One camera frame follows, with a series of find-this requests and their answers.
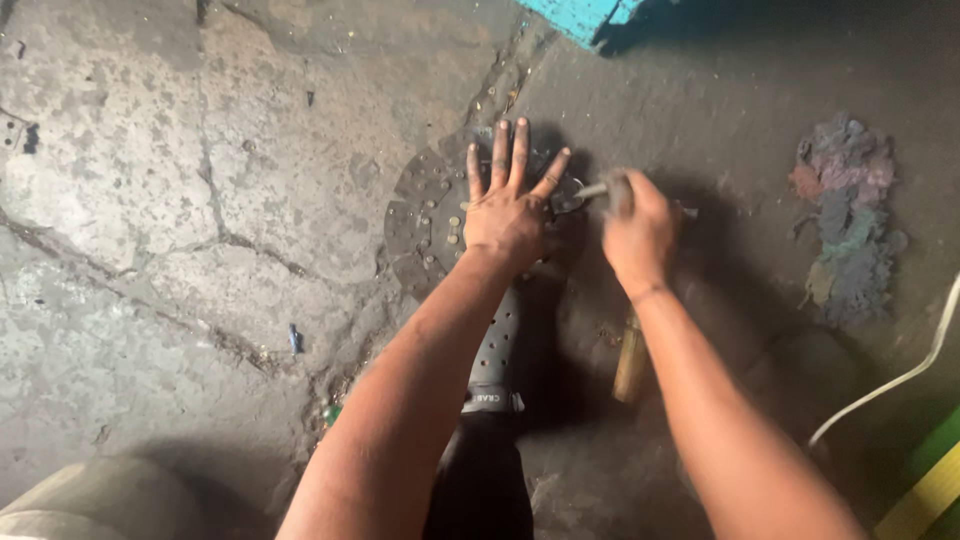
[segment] shoe with holes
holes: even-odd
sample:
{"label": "shoe with holes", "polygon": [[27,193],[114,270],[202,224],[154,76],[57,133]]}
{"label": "shoe with holes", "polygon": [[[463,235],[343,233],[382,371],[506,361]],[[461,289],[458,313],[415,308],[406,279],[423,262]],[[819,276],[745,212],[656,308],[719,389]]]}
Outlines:
{"label": "shoe with holes", "polygon": [[516,343],[519,314],[519,298],[516,290],[510,287],[490,321],[487,334],[473,360],[461,413],[523,410],[523,400],[511,390],[511,375],[514,372],[511,351]]}

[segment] left hand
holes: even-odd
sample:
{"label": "left hand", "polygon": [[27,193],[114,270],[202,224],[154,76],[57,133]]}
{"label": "left hand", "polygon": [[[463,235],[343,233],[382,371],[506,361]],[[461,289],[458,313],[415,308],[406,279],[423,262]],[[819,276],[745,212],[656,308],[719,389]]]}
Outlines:
{"label": "left hand", "polygon": [[530,150],[530,126],[526,118],[516,122],[513,162],[507,160],[510,122],[501,120],[493,136],[490,189],[480,180],[476,143],[467,151],[470,205],[464,237],[467,253],[483,253],[506,265],[515,276],[543,255],[543,206],[557,186],[570,159],[563,148],[546,174],[529,192],[523,193],[523,174]]}

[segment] forearm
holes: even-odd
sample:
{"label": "forearm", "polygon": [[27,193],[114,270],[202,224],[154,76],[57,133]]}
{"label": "forearm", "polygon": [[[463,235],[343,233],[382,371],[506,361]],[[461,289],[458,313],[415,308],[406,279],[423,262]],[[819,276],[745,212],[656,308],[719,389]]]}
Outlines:
{"label": "forearm", "polygon": [[844,503],[743,396],[668,291],[635,303],[684,466],[720,538],[863,538]]}
{"label": "forearm", "polygon": [[[353,388],[304,473],[287,522],[323,514],[305,521],[316,538],[420,535],[472,360],[510,283],[501,268],[468,250],[424,301]],[[289,538],[306,533],[297,523],[284,529]]]}

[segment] cloth pile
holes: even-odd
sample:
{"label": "cloth pile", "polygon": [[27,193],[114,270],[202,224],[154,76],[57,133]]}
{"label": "cloth pile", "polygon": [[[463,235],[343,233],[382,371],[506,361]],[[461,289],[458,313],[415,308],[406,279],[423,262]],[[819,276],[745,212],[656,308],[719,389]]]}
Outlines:
{"label": "cloth pile", "polygon": [[841,112],[797,148],[790,182],[817,203],[823,252],[810,267],[806,298],[832,326],[886,315],[894,256],[906,234],[886,233],[883,200],[896,179],[887,137]]}

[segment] right hand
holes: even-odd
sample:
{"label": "right hand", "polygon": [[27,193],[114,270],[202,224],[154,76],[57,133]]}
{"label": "right hand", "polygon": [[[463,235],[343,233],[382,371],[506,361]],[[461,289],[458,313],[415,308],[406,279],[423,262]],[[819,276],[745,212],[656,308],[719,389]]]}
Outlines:
{"label": "right hand", "polygon": [[604,227],[603,251],[627,296],[633,300],[656,287],[666,287],[681,213],[642,172],[636,169],[617,172],[630,181],[634,211],[629,213],[629,205],[610,209]]}

